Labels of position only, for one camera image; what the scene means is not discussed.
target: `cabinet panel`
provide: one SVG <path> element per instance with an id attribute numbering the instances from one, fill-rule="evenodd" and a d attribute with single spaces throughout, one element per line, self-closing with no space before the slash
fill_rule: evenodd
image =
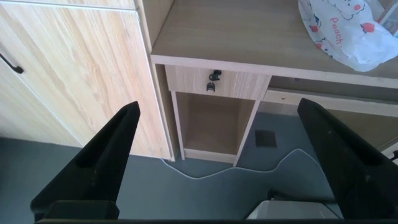
<path id="1" fill-rule="evenodd" d="M 0 90 L 1 137 L 81 146 L 3 61 Z"/>
<path id="2" fill-rule="evenodd" d="M 135 9 L 134 0 L 11 0 L 15 2 L 34 2 L 47 4 L 64 4 L 75 6 L 97 6 L 111 8 Z"/>
<path id="3" fill-rule="evenodd" d="M 214 70 L 166 65 L 167 83 L 170 91 L 196 93 L 210 96 L 226 96 L 249 100 L 262 100 L 267 91 L 270 76 L 245 72 L 221 71 L 215 81 L 216 91 L 207 91 L 209 75 Z"/>
<path id="4" fill-rule="evenodd" d="M 132 153 L 170 158 L 136 12 L 1 3 L 0 28 L 23 81 L 82 144 L 138 101 Z"/>

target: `desk drawer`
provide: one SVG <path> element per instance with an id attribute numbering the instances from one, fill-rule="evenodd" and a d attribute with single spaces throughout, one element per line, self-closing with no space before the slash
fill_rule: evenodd
<path id="1" fill-rule="evenodd" d="M 209 76 L 214 72 L 206 68 L 190 68 L 166 65 L 167 83 L 170 91 L 196 93 L 210 96 L 262 100 L 271 76 L 245 72 L 221 71 L 215 81 L 215 91 L 207 91 Z"/>

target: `gray floor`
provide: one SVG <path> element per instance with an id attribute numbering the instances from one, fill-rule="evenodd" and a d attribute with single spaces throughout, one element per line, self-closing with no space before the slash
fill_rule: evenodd
<path id="1" fill-rule="evenodd" d="M 255 129 L 275 131 L 278 147 L 256 148 Z M 238 219 L 266 199 L 270 188 L 302 200 L 333 200 L 318 164 L 302 151 L 292 152 L 298 147 L 316 160 L 298 118 L 258 114 L 238 166 L 268 172 L 232 169 L 193 180 L 160 159 L 130 156 L 117 201 L 119 218 Z M 30 201 L 78 150 L 0 139 L 0 223 L 32 223 Z M 231 167 L 195 159 L 170 164 L 194 177 Z"/>

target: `desk surface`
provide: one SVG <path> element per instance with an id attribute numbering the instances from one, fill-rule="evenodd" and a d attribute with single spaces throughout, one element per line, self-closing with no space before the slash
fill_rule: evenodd
<path id="1" fill-rule="evenodd" d="M 355 72 L 317 49 L 297 1 L 176 0 L 154 63 L 398 88 L 398 58 Z"/>

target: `white object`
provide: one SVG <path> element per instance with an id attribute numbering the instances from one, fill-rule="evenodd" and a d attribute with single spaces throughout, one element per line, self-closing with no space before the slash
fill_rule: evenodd
<path id="1" fill-rule="evenodd" d="M 338 219 L 324 204 L 315 202 L 263 201 L 248 216 L 262 219 Z"/>
<path id="2" fill-rule="evenodd" d="M 364 0 L 298 0 L 298 8 L 317 47 L 356 71 L 398 55 L 398 39 L 374 21 Z"/>

